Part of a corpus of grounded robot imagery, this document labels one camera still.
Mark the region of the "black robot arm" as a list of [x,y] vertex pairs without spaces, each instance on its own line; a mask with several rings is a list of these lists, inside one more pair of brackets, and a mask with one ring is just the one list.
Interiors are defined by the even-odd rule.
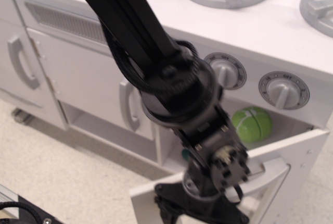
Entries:
[[190,152],[182,182],[157,184],[164,223],[187,215],[205,223],[248,223],[237,205],[247,180],[247,150],[221,108],[223,89],[195,47],[171,38],[146,0],[86,0],[112,55],[140,92],[153,122],[170,128]]

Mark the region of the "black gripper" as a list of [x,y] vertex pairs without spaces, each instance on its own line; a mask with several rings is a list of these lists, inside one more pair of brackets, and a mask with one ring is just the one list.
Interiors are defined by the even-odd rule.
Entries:
[[188,173],[178,183],[155,185],[155,203],[163,223],[177,223],[179,216],[187,215],[204,223],[249,223],[235,203],[216,190],[200,192]]

